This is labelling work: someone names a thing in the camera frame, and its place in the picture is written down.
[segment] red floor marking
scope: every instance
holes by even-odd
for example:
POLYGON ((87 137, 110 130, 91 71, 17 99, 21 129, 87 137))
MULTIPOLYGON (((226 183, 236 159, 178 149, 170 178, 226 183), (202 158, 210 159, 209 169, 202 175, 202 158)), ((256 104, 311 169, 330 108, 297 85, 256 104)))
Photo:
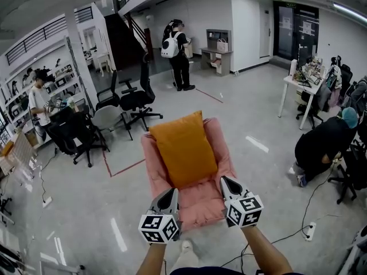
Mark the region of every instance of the red floor marking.
POLYGON ((211 96, 211 95, 209 95, 209 94, 207 94, 207 93, 205 93, 205 92, 203 92, 203 91, 201 91, 201 90, 199 90, 199 89, 196 89, 197 91, 199 91, 199 92, 201 92, 201 93, 203 93, 203 94, 206 94, 207 96, 209 96, 210 98, 213 98, 213 99, 215 99, 215 100, 217 100, 218 102, 220 102, 220 103, 222 103, 222 104, 224 104, 221 100, 219 100, 219 99, 217 99, 217 98, 214 98, 213 96, 211 96))
POLYGON ((117 174, 120 174, 120 173, 122 173, 122 172, 124 172, 124 171, 126 171, 126 170, 129 170, 130 168, 132 168, 132 167, 134 167, 134 166, 136 166, 136 165, 138 165, 138 164, 140 164, 140 163, 142 163, 142 162, 144 162, 144 161, 145 161, 145 159, 140 160, 139 162, 136 162, 136 163, 134 163, 133 165, 130 165, 129 167, 126 167, 125 169, 122 169, 122 170, 118 171, 117 173, 112 174, 112 173, 111 173, 111 170, 110 170, 110 167, 108 166, 107 159, 106 159, 106 155, 105 155, 104 151, 102 152, 102 154, 103 154, 104 163, 106 164, 107 171, 108 171, 108 174, 110 175, 110 177, 114 177, 114 176, 116 176, 117 174))

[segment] white door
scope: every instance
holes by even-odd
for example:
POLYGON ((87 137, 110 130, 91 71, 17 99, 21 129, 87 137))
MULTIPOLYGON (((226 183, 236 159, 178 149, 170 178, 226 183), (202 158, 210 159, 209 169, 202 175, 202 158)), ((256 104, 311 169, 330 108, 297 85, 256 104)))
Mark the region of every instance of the white door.
POLYGON ((270 56, 270 14, 269 9, 260 5, 260 58, 270 56))

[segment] white table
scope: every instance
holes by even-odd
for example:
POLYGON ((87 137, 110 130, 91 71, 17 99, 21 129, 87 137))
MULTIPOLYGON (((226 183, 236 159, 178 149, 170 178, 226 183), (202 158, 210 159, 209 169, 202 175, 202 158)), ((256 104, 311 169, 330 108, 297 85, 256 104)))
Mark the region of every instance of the white table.
POLYGON ((309 102, 307 103, 307 108, 306 108, 306 111, 304 113, 304 117, 302 118, 302 121, 301 121, 300 126, 299 126, 299 129, 302 130, 304 122, 307 119, 307 115, 309 114, 312 100, 313 100, 315 94, 317 93, 317 91, 319 90, 319 88, 321 87, 321 84, 322 84, 323 80, 320 80, 320 83, 318 85, 314 85, 313 83, 309 82, 310 85, 311 85, 311 88, 305 87, 303 85, 299 85, 298 82, 296 80, 293 80, 291 76, 287 76, 283 80, 284 80, 285 83, 284 83, 282 102, 280 103, 280 107, 279 107, 278 117, 282 116, 283 106, 284 106, 284 102, 286 101, 286 96, 287 96, 288 84, 292 84, 292 85, 296 86, 297 88, 301 89, 302 91, 305 91, 306 93, 308 93, 310 95, 310 99, 309 99, 309 102))

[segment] exit sign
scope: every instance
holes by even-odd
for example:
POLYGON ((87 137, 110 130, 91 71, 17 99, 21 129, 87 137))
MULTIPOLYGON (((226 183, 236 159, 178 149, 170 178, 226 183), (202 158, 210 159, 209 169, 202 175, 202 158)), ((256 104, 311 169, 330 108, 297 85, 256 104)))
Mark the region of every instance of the exit sign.
POLYGON ((296 4, 294 3, 286 3, 286 6, 289 8, 296 8, 296 4))

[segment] white backpack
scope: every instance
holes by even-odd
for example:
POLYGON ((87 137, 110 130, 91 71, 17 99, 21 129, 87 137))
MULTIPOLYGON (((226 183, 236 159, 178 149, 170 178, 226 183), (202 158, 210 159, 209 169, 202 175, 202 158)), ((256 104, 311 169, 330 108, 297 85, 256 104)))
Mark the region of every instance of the white backpack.
POLYGON ((165 39, 162 44, 161 56, 164 58, 173 58, 175 57, 179 50, 177 44, 177 37, 182 34, 181 32, 177 32, 174 37, 172 37, 172 33, 170 33, 170 37, 165 39))

